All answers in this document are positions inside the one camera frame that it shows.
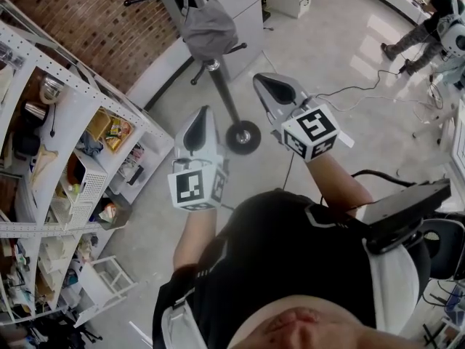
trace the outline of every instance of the gray bag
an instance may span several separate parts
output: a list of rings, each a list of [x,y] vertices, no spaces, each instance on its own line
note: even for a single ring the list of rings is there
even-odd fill
[[[199,8],[184,0],[182,15],[181,35],[195,60],[219,58],[238,43],[234,21],[217,0],[206,0]]]

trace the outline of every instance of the metal shelving unit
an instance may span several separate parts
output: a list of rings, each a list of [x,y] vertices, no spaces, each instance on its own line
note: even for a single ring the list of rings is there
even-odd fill
[[[94,196],[95,198],[102,197],[105,189],[117,174],[120,165],[140,140],[150,142],[154,154],[153,158],[156,162],[151,166],[150,174],[145,182],[150,178],[152,171],[155,171],[169,154],[174,141],[145,112],[133,105],[124,94],[61,47],[10,1],[0,0],[0,8],[1,12],[7,12],[10,19],[15,21],[14,25],[9,25],[0,19],[0,42],[7,45],[16,56],[23,59],[23,64],[15,71],[0,108],[0,147],[3,146],[7,138],[9,123],[15,109],[17,109],[18,100],[37,68],[54,76],[64,84],[63,91],[58,96],[59,102],[56,104],[55,113],[49,113],[39,132],[41,144],[48,151],[56,151],[58,155],[37,174],[34,181],[31,180],[29,164],[24,164],[25,172],[20,180],[15,199],[15,211],[19,222],[0,222],[0,238],[20,238],[22,244],[25,245],[24,248],[29,257],[29,271],[25,272],[25,284],[32,297],[29,304],[31,316],[15,320],[11,307],[8,307],[7,314],[0,316],[1,326],[45,316],[55,310],[66,309],[67,306],[58,308],[58,301],[66,272],[70,267],[71,259],[81,237],[87,233],[97,234],[99,244],[92,250],[92,256],[98,258],[115,230],[104,230],[98,223],[89,222],[89,218],[85,218],[86,216],[80,218],[79,222],[73,223],[72,227],[67,226],[65,217],[60,218],[61,223],[47,222],[46,220],[52,200],[57,198],[55,190],[66,170],[68,159],[99,108],[104,108],[107,112],[125,119],[133,126],[133,130],[116,152],[111,152],[103,144],[103,151],[94,158],[95,163],[99,164],[107,175],[100,194]],[[64,59],[68,66],[61,65],[47,55],[51,49]],[[52,125],[55,131],[53,136],[50,134]],[[22,168],[21,164],[17,164],[15,173]],[[90,213],[94,211],[97,202],[98,200],[87,202],[92,208]],[[39,260],[41,244],[43,238],[60,236],[72,236],[68,239],[73,239],[73,241],[66,243],[64,254],[51,269],[50,260],[47,259],[47,257],[50,258],[51,254],[47,254],[43,260]],[[44,274],[46,281],[52,284],[49,287],[54,293],[53,298],[47,300],[50,310],[39,310],[41,312],[36,314],[37,268]],[[81,288],[77,285],[73,290],[79,293]],[[2,299],[8,302],[8,291],[4,289],[3,284],[0,287],[0,293]]]

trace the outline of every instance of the marker cube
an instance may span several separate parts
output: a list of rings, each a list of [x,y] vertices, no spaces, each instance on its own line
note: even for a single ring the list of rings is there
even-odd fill
[[[226,179],[227,175],[213,164],[169,174],[173,206],[189,212],[219,207]]]
[[[339,125],[328,106],[321,105],[281,125],[282,143],[305,161],[311,161],[334,147]]]

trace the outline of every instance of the brick wall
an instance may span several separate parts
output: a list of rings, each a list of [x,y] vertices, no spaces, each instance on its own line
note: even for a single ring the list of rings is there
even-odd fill
[[[122,92],[179,34],[160,0],[11,0]]]

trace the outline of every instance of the black shirt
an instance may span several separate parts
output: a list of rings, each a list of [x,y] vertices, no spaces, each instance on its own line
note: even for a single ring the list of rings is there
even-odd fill
[[[439,19],[446,15],[453,14],[452,0],[431,0],[430,4],[436,9],[436,12],[431,18],[424,21],[424,27],[436,40],[440,40],[439,35],[436,32],[437,24]],[[464,3],[461,0],[457,0],[458,13],[461,15],[464,11]]]
[[[209,349],[226,349],[249,316],[295,294],[334,302],[376,327],[362,241],[341,228],[312,226],[305,212],[311,203],[281,190],[242,203],[199,264],[178,270],[161,287],[153,317],[154,348],[163,347],[163,312],[192,287],[187,301]],[[331,223],[329,210],[318,209]]]

